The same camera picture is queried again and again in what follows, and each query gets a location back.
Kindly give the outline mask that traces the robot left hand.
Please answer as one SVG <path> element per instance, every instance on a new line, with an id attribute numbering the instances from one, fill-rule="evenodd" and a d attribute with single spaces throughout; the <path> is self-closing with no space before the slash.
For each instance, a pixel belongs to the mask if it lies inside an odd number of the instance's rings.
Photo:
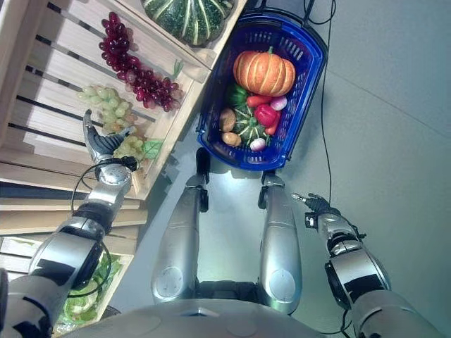
<path id="1" fill-rule="evenodd" d="M 114 151 L 122 144 L 127 136 L 133 133 L 134 126 L 126 127 L 119 133 L 107 136 L 100 135 L 92 124 L 92 110 L 87 109 L 83 116 L 82 126 L 85 145 L 94 164 L 113 158 Z"/>

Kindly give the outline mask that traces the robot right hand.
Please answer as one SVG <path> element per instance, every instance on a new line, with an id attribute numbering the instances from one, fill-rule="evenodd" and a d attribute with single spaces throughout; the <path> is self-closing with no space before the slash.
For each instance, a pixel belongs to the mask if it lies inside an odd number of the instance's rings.
<path id="1" fill-rule="evenodd" d="M 291 193 L 291 197 L 294 200 L 302 202 L 311 211 L 322 214 L 322 213 L 332 213 L 339 214 L 339 211 L 333 208 L 322 196 L 314 193 L 308 193 L 307 196 L 302 196 L 299 193 Z"/>

